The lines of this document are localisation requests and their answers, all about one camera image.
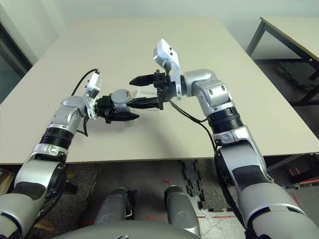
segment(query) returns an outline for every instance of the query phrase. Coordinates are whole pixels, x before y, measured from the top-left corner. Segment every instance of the black cable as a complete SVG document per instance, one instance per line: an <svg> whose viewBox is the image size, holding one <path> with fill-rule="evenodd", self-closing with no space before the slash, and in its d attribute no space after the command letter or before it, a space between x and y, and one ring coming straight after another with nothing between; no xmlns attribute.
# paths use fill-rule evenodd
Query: black cable
<svg viewBox="0 0 319 239"><path fill-rule="evenodd" d="M244 224L244 220L243 217L233 199L233 197L231 196L227 184L226 182L222 179L220 171L218 170L218 166L217 166L217 162L216 160L214 160L215 162L215 169L216 169L216 174L217 174L217 179L219 181L219 185L221 188L221 191L223 192L224 198L227 202L227 204L230 206L230 208L232 209L233 213L235 214L235 216L237 217L238 221L240 222L240 224L243 226L243 228L245 228L245 224Z"/></svg>
<svg viewBox="0 0 319 239"><path fill-rule="evenodd" d="M75 94L75 92L77 91L77 89L79 88L80 84L82 83L82 81L84 80L85 77L87 77L90 73L92 72L96 72L98 73L99 72L99 69L92 69L90 71L88 71L87 73L85 73L85 75L80 79L79 83L76 85L74 91L72 92L72 96Z"/></svg>
<svg viewBox="0 0 319 239"><path fill-rule="evenodd" d="M217 148L216 148L216 145L214 143L213 137L211 136L209 130L202 124L202 122L206 121L207 119L206 120L196 119L195 117L191 116L187 112L183 111L174 102L170 101L170 104L171 104L171 106L173 106L174 109L176 109L178 112L180 112L183 116L189 118L190 120L192 120L193 122L199 124L200 126L202 126L205 129L205 131L207 132L207 134L208 134L208 136L210 138L211 144L213 145L214 152L216 153ZM240 224L243 226L243 228L245 228L243 217L242 217L242 215L241 215L241 213L240 213L240 211L239 211L239 209L238 209L233 197L231 196L231 194L230 194L230 192L228 190L227 184L223 181L223 179L221 177L220 171L218 170L218 167L217 167L216 160L215 160L215 169L216 169L217 179L219 181L220 188L221 188L221 190L223 192L223 195L224 195L224 197L226 199L227 204L233 210L233 212L234 212L235 216L237 217L238 221L240 222Z"/></svg>
<svg viewBox="0 0 319 239"><path fill-rule="evenodd" d="M183 111L180 107L178 107L174 102L172 101L169 101L170 102L170 105L176 109L178 112L180 112L183 116L189 118L191 121L199 124L200 126L202 126L204 128L204 130L207 132L208 136L209 136L209 139L211 141L211 144L213 145L213 149L214 149L214 152L216 152L216 145L214 143L214 140L213 140L213 137L211 136L209 130L206 128L205 125L202 124L202 122L205 122L207 119L204 119L204 120L199 120L199 119L196 119L195 117L191 116L189 113Z"/></svg>
<svg viewBox="0 0 319 239"><path fill-rule="evenodd" d="M89 117L88 116L85 116L84 117L84 119L83 119L83 130L84 130L84 132L83 131L80 131L80 130L76 130L77 132L79 132L79 133L81 133L81 134L83 134L83 135L85 135L85 136L89 136L88 135L88 131L87 131L87 129L86 129L86 123L88 122L88 120L89 120Z"/></svg>
<svg viewBox="0 0 319 239"><path fill-rule="evenodd" d="M38 222L40 222L51 210L52 208L55 207L55 205L60 201L62 195L63 195L63 192L64 192L64 188L65 188L65 185L66 185L66 177L67 177L67 174L66 174L66 171L65 171L65 174L64 174L64 180L63 180L63 186L61 188L61 191L59 193L59 195L56 197L55 201L47 208L47 210L42 213L33 223L33 226L35 224L37 224Z"/></svg>

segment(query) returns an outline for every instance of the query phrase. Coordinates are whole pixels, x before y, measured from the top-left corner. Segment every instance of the table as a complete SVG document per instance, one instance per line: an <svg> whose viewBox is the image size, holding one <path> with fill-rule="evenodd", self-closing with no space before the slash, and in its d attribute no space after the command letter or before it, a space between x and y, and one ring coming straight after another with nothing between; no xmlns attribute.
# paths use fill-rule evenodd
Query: table
<svg viewBox="0 0 319 239"><path fill-rule="evenodd" d="M261 22L247 47L251 56L264 32L267 31L288 48L299 55L316 71L311 80L319 77L319 17L261 17ZM300 101L290 102L292 106L319 105L319 101L311 99L319 93L319 85L308 92Z"/></svg>
<svg viewBox="0 0 319 239"><path fill-rule="evenodd" d="M159 68L153 49L161 38L179 54L181 72L208 68L225 82L263 155L319 151L315 135L215 18L109 18L72 23L0 105L0 162L24 162L89 69L104 78L100 96L120 88L134 94L128 82ZM196 98L177 104L204 118ZM131 127L90 120L89 137L74 136L67 163L213 157L207 133L169 103L163 111L135 112L140 118Z"/></svg>

